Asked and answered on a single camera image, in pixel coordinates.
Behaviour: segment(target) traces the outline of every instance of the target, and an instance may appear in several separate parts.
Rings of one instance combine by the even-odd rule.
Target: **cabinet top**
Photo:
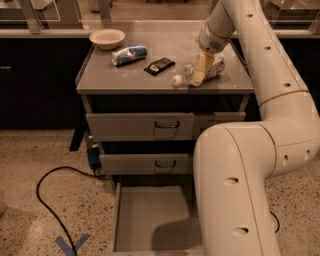
[[[120,48],[144,44],[145,59],[115,67],[111,51],[94,47],[78,75],[77,92],[82,95],[103,94],[248,94],[253,93],[251,79],[229,44],[221,56],[225,70],[218,77],[205,81],[200,87],[174,89],[172,77],[179,74],[183,64],[195,63],[200,49],[197,37],[203,22],[145,22],[113,24],[125,32]],[[176,64],[152,76],[143,69],[151,62],[167,57]]]

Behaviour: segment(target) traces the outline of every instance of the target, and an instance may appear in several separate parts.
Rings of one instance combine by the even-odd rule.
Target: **bowl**
[[[120,45],[125,36],[125,33],[118,29],[103,29],[93,32],[89,39],[102,50],[113,50]]]

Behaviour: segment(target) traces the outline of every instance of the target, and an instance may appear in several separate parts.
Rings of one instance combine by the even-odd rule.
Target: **power cord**
[[[276,231],[275,231],[274,233],[278,233],[278,231],[280,230],[280,221],[279,221],[277,215],[275,215],[272,211],[270,211],[270,213],[272,214],[272,216],[273,216],[273,217],[276,219],[276,221],[277,221],[277,229],[276,229]]]
[[[77,173],[80,173],[84,176],[87,176],[87,177],[90,177],[90,178],[96,178],[96,179],[103,179],[105,177],[105,175],[96,175],[96,170],[93,170],[94,174],[88,174],[88,173],[85,173],[85,172],[82,172],[76,168],[73,168],[73,167],[70,167],[70,166],[60,166],[60,167],[56,167],[54,169],[52,169],[51,171],[47,172],[41,179],[40,181],[38,182],[37,184],[37,190],[36,190],[36,193],[37,193],[37,198],[38,200],[40,201],[40,203],[46,207],[49,212],[56,218],[56,220],[59,222],[60,226],[62,227],[63,231],[65,232],[65,234],[67,235],[67,238],[69,240],[69,243],[71,245],[71,249],[73,251],[73,255],[74,256],[77,256],[77,250],[76,250],[76,247],[72,241],[72,238],[71,238],[71,235],[69,233],[69,231],[67,230],[66,226],[62,223],[61,219],[59,218],[59,216],[42,200],[41,196],[40,196],[40,186],[41,186],[41,183],[43,182],[43,180],[48,176],[50,175],[51,173],[53,172],[56,172],[56,171],[59,171],[59,170],[63,170],[63,169],[67,169],[67,170],[71,170],[71,171],[74,171],[74,172],[77,172]]]

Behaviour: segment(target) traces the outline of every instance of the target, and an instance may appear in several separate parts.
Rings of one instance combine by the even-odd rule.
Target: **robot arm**
[[[193,169],[204,252],[277,256],[264,180],[310,162],[320,147],[320,120],[259,0],[220,0],[200,32],[202,54],[213,58],[234,30],[262,121],[216,125],[196,143]],[[198,73],[206,72],[202,62],[208,60],[199,58]]]

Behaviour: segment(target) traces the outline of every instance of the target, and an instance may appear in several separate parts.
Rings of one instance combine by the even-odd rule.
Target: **floor tape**
[[[82,237],[75,244],[75,248],[77,251],[88,240],[89,237],[90,237],[89,234],[82,235]],[[61,236],[57,237],[56,243],[66,256],[74,256],[72,248],[63,240]]]

